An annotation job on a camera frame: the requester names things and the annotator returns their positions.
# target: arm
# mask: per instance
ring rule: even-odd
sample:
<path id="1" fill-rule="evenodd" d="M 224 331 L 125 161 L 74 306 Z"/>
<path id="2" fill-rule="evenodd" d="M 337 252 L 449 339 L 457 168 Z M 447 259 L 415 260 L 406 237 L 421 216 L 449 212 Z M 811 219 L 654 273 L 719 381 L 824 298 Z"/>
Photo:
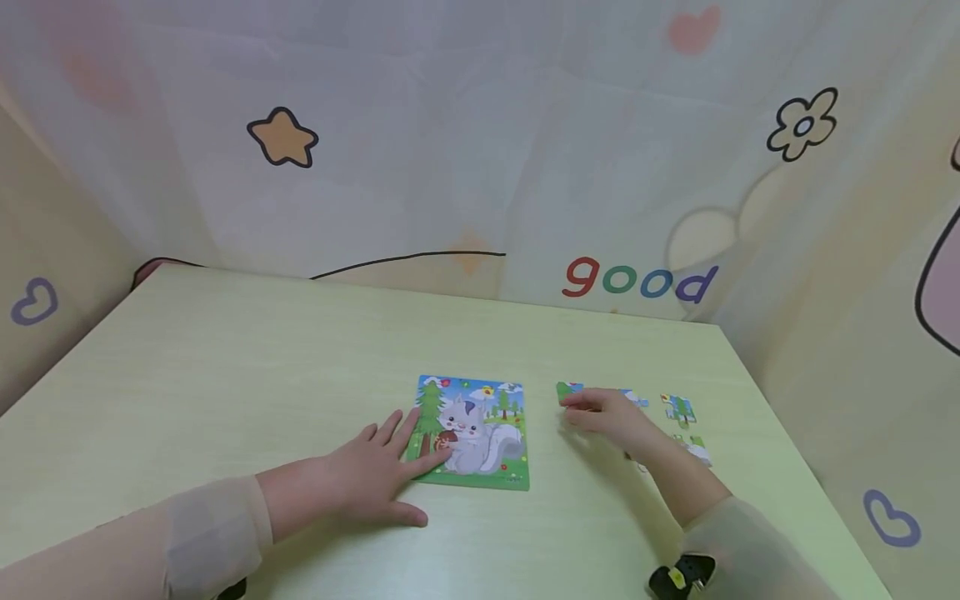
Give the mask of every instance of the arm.
<path id="1" fill-rule="evenodd" d="M 643 464 L 681 527 L 730 497 L 730 490 L 700 459 L 647 419 L 616 390 L 585 390 L 561 401 L 566 420 L 605 435 Z"/>
<path id="2" fill-rule="evenodd" d="M 394 412 L 333 453 L 177 494 L 0 570 L 0 598 L 210 598 L 260 565 L 260 554 L 325 516 L 426 525 L 393 500 L 448 457 L 398 458 L 417 420 Z"/>
<path id="3" fill-rule="evenodd" d="M 733 497 L 700 459 L 667 437 L 616 390 L 584 390 L 561 400 L 574 427 L 595 432 L 650 471 L 670 514 L 684 528 L 682 552 L 717 562 L 706 596 L 836 598 L 803 556 L 754 507 Z"/>

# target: red heart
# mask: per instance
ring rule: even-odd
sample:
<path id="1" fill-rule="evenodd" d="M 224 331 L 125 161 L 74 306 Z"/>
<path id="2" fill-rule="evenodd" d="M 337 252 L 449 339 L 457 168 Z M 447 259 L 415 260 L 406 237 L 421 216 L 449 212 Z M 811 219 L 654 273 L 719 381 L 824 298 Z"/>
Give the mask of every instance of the red heart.
<path id="1" fill-rule="evenodd" d="M 720 29 L 720 7 L 710 5 L 700 14 L 682 12 L 670 21 L 670 43 L 680 54 L 696 56 L 707 50 Z"/>

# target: sheer sleeve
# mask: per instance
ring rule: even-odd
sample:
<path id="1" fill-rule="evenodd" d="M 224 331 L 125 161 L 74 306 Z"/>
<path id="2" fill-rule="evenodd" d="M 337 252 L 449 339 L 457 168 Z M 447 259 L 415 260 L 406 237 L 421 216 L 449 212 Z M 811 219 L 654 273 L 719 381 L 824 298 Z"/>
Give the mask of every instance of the sheer sleeve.
<path id="1" fill-rule="evenodd" d="M 685 528 L 683 552 L 716 560 L 710 600 L 837 598 L 760 511 L 733 496 Z"/>
<path id="2" fill-rule="evenodd" d="M 208 600 L 272 543 L 256 478 L 225 479 L 0 569 L 0 598 Z"/>

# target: star illustration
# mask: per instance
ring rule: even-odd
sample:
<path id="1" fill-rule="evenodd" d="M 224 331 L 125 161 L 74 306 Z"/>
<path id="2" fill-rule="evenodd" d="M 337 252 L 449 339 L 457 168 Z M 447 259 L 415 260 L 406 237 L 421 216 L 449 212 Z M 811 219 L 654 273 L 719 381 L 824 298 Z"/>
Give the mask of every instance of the star illustration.
<path id="1" fill-rule="evenodd" d="M 466 228 L 460 236 L 460 239 L 457 240 L 457 243 L 450 248 L 450 251 L 489 252 L 490 249 L 487 240 L 477 235 L 472 228 Z M 483 254 L 456 254 L 453 256 L 453 259 L 460 263 L 460 267 L 464 270 L 464 273 L 471 276 L 480 268 L 480 263 L 486 260 L 487 257 Z"/>
<path id="2" fill-rule="evenodd" d="M 276 107 L 266 119 L 251 121 L 247 124 L 247 132 L 260 144 L 260 150 L 270 164 L 292 162 L 303 169 L 313 166 L 310 149 L 320 138 L 303 127 L 289 108 Z"/>

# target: light green table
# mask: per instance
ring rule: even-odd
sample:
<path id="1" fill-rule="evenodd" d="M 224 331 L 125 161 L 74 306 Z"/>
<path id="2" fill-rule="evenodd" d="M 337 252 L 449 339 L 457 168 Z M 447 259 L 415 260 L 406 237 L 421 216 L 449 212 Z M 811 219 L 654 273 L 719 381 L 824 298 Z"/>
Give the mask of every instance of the light green table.
<path id="1" fill-rule="evenodd" d="M 531 489 L 417 484 L 426 530 L 318 529 L 250 598 L 643 597 L 681 532 L 648 475 L 559 432 L 558 380 L 687 396 L 715 472 L 844 598 L 889 598 L 720 329 L 164 266 L 0 418 L 0 565 L 211 479 L 326 453 L 422 373 L 516 381 Z"/>

